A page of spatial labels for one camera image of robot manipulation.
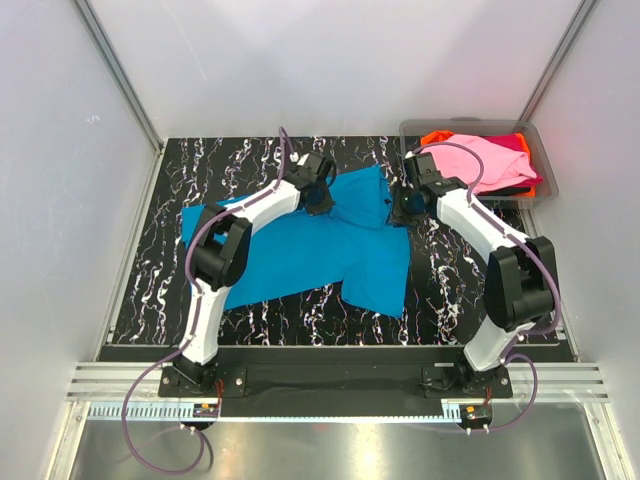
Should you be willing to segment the blue t shirt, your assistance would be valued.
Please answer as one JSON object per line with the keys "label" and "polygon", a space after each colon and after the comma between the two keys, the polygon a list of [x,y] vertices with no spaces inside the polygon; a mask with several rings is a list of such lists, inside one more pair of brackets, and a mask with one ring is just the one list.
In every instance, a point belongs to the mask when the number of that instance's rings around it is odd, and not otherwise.
{"label": "blue t shirt", "polygon": [[339,283],[344,303],[381,315],[403,314],[408,232],[387,219],[391,194],[379,166],[337,177],[326,214],[283,215],[250,242],[248,264],[231,288],[228,309]]}

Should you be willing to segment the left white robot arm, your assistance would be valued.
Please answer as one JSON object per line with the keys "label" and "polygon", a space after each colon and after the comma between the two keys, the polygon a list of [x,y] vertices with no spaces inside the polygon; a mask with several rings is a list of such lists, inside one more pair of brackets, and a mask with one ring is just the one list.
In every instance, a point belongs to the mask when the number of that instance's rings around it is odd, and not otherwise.
{"label": "left white robot arm", "polygon": [[193,395],[206,395],[215,386],[220,322],[231,288],[246,270],[252,236],[298,210],[311,216],[330,212],[335,178],[335,162],[311,152],[257,193],[204,207],[187,245],[191,300],[186,331],[172,358],[181,384]]}

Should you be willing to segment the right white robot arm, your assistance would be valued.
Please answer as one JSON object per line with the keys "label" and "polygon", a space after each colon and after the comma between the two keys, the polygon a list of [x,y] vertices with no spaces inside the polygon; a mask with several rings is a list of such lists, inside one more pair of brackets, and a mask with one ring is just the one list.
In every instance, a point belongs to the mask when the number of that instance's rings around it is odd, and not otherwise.
{"label": "right white robot arm", "polygon": [[449,226],[486,264],[486,317],[454,364],[427,389],[437,393],[483,394],[497,378],[507,356],[524,336],[547,335],[562,318],[553,243],[520,232],[484,206],[473,187],[445,177],[427,151],[408,152],[404,181],[392,189],[394,226],[414,227],[427,216]]}

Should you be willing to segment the black marbled table mat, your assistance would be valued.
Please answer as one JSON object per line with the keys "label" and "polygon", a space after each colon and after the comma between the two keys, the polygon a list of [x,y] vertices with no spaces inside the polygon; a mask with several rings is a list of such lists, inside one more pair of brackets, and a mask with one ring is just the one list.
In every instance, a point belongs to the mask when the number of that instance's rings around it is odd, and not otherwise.
{"label": "black marbled table mat", "polygon": [[[186,206],[250,194],[273,180],[279,145],[272,137],[173,138],[151,193],[120,312],[108,341],[118,346],[175,345],[189,308],[180,241]],[[346,304],[329,284],[227,312],[224,345],[455,345],[467,342],[484,312],[484,266],[458,234],[434,220],[410,234],[405,308],[392,318]]]}

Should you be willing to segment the clear plastic bin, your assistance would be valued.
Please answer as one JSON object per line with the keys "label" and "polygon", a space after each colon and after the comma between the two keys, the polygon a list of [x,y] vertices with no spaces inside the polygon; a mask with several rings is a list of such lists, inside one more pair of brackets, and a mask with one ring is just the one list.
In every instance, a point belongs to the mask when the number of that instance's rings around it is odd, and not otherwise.
{"label": "clear plastic bin", "polygon": [[529,148],[533,169],[541,175],[542,181],[532,188],[529,195],[496,196],[483,195],[480,199],[490,206],[501,209],[533,209],[543,201],[554,199],[558,195],[558,186],[547,152],[538,129],[529,121],[523,120],[486,120],[474,117],[453,119],[410,119],[400,123],[399,135],[401,151],[419,146],[419,140],[435,131],[452,131],[456,134],[469,134],[481,137],[496,137],[509,134],[522,134]]}

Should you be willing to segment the black t shirt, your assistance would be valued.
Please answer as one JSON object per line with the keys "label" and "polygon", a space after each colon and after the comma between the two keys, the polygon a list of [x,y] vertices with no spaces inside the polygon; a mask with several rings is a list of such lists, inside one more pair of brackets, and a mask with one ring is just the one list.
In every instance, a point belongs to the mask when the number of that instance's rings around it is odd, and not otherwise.
{"label": "black t shirt", "polygon": [[522,186],[510,186],[493,191],[486,191],[478,193],[478,196],[496,196],[496,197],[512,197],[519,195],[529,195],[531,193],[530,187]]}

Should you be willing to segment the magenta t shirt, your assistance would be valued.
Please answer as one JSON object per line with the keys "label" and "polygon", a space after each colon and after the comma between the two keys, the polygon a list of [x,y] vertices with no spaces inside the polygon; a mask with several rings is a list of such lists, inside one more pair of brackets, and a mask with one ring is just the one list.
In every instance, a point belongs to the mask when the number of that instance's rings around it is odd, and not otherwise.
{"label": "magenta t shirt", "polygon": [[493,144],[502,146],[504,148],[508,148],[517,152],[523,152],[527,155],[530,154],[530,149],[527,144],[526,138],[521,133],[486,136],[485,139]]}

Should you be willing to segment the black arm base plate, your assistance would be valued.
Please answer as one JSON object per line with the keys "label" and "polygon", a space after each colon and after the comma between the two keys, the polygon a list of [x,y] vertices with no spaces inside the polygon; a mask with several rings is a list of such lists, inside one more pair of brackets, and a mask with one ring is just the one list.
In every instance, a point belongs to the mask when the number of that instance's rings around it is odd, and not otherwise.
{"label": "black arm base plate", "polygon": [[205,366],[179,358],[162,368],[159,395],[241,398],[264,391],[391,391],[427,398],[509,399],[502,365],[474,372],[463,349],[409,347],[222,347]]}

